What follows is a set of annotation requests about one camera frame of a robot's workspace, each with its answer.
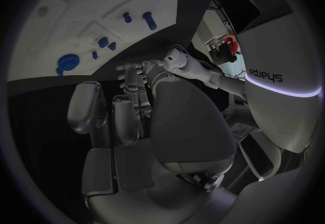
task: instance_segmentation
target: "red object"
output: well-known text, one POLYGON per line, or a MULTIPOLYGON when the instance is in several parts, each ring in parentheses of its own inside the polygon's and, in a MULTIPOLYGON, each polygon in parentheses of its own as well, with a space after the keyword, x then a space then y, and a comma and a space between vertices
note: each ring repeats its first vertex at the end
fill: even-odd
POLYGON ((233 32, 230 32, 233 37, 228 37, 225 39, 225 42, 228 43, 230 51, 236 53, 238 50, 238 43, 233 32))

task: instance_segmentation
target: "glowing light strip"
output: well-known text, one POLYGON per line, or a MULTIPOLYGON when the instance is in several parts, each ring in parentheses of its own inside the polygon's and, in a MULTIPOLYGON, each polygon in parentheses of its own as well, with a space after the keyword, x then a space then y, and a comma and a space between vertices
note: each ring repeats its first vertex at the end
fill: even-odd
POLYGON ((255 84, 259 87, 262 87, 266 90, 271 90, 274 91, 276 93, 280 93, 280 94, 284 94, 284 95, 288 95, 288 96, 293 96, 293 97, 300 97, 300 98, 309 98, 309 97, 314 97, 316 95, 318 95, 321 91, 322 91, 322 87, 320 87, 318 90, 313 91, 312 93, 291 93, 288 91, 284 91, 284 90, 278 90, 269 86, 265 86, 263 84, 260 84, 254 80, 252 80, 251 78, 248 77, 248 75, 245 75, 246 80, 248 80, 250 83, 255 84))

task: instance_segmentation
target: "logo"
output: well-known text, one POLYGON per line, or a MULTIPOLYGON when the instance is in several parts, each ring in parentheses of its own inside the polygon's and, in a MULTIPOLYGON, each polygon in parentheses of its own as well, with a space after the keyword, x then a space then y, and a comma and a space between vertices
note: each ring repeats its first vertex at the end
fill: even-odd
POLYGON ((256 77, 261 77, 263 79, 269 79, 270 81, 273 81, 273 82, 282 82, 283 81, 281 74, 270 74, 270 73, 266 73, 265 71, 252 70, 252 69, 249 69, 249 73, 256 77))

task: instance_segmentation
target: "blue object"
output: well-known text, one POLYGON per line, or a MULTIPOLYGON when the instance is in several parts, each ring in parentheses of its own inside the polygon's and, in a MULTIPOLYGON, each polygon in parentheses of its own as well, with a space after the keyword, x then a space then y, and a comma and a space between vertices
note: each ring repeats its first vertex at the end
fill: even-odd
POLYGON ((128 12, 124 13, 123 17, 126 23, 130 23, 132 21, 132 18, 130 17, 130 14, 128 12))
POLYGON ((116 49, 116 43, 113 42, 112 44, 110 44, 110 45, 108 46, 108 48, 110 48, 110 50, 114 51, 114 50, 116 49))
POLYGON ((79 64, 78 55, 64 55, 57 61, 56 72, 59 76, 63 76, 63 71, 71 71, 79 64))
POLYGON ((157 25, 151 16, 151 12, 145 12, 142 17, 146 20, 150 30, 155 30, 157 28, 157 25))
POLYGON ((98 45, 100 48, 104 48, 108 45, 108 38, 107 37, 103 37, 102 39, 100 39, 98 41, 98 45))
POLYGON ((92 55, 93 55, 93 59, 97 60, 97 58, 98 58, 97 52, 96 51, 93 51, 92 52, 92 55))
POLYGON ((61 70, 60 68, 56 68, 56 73, 58 76, 63 76, 63 70, 61 70))

